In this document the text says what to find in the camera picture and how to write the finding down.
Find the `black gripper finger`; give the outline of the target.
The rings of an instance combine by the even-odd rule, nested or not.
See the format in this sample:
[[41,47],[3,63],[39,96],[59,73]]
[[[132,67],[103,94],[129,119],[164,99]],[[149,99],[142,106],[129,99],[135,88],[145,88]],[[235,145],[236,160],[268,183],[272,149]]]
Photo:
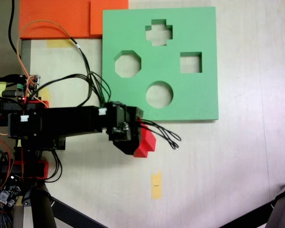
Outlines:
[[113,141],[113,145],[126,155],[134,155],[140,145],[139,140]]

